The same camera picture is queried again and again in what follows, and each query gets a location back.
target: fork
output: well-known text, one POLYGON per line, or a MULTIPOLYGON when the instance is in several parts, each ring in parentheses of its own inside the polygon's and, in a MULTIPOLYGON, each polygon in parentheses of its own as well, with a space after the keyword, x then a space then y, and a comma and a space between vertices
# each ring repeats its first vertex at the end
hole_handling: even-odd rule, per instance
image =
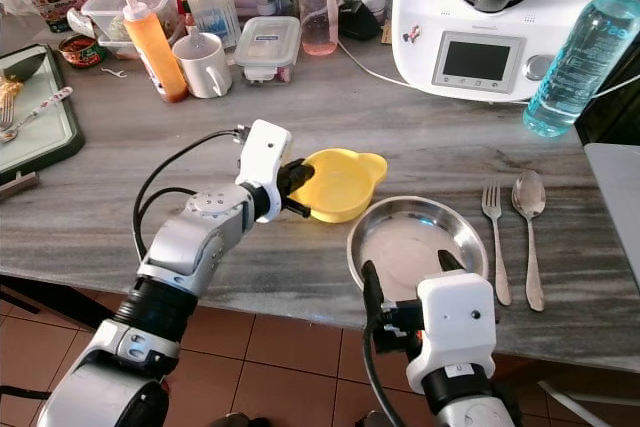
POLYGON ((13 106, 16 94, 5 92, 2 98, 2 115, 0 116, 0 132, 7 130, 13 123, 13 106))
POLYGON ((502 260, 500 234, 498 233, 498 219, 502 216, 500 207, 500 184, 497 180, 488 180, 482 192, 482 212, 491 219, 493 224, 493 239, 496 250, 496 296, 502 305, 511 305, 509 280, 502 260))

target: display screen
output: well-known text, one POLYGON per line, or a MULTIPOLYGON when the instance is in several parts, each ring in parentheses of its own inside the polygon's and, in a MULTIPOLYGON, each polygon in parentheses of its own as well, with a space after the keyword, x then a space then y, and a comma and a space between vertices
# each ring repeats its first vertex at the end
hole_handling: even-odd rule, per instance
POLYGON ((511 47, 504 45, 449 42, 444 75, 502 80, 511 47))

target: orange sauce bottle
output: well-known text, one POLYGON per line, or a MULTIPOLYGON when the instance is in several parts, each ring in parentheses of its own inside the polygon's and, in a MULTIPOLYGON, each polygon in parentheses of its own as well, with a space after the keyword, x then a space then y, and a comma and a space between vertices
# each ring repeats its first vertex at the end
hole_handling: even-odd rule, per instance
POLYGON ((164 36, 158 16, 147 4, 127 0, 124 26, 144 62, 149 77, 165 102, 179 102, 189 91, 178 62, 164 36))

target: white mug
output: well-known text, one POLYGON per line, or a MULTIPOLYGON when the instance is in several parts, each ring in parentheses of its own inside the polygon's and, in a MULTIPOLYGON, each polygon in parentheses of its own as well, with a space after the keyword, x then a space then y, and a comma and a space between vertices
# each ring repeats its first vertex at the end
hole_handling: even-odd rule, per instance
POLYGON ((231 72, 222 41, 215 34, 201 35, 201 40, 195 43, 192 36, 187 35, 173 44, 171 50, 194 97, 222 97, 231 87, 231 72))

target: cutting board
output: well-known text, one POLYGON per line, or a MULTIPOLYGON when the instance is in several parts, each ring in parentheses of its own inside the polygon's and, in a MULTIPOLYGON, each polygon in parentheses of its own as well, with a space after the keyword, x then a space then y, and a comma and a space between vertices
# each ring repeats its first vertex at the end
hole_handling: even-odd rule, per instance
MULTIPOLYGON (((0 57, 0 67, 5 68, 42 52, 47 54, 42 66, 15 98, 14 124, 65 84, 48 46, 32 45, 0 57)), ((17 172, 28 174, 71 157, 83 145, 69 98, 57 102, 21 127, 15 140, 0 144, 0 184, 13 180, 17 172)))

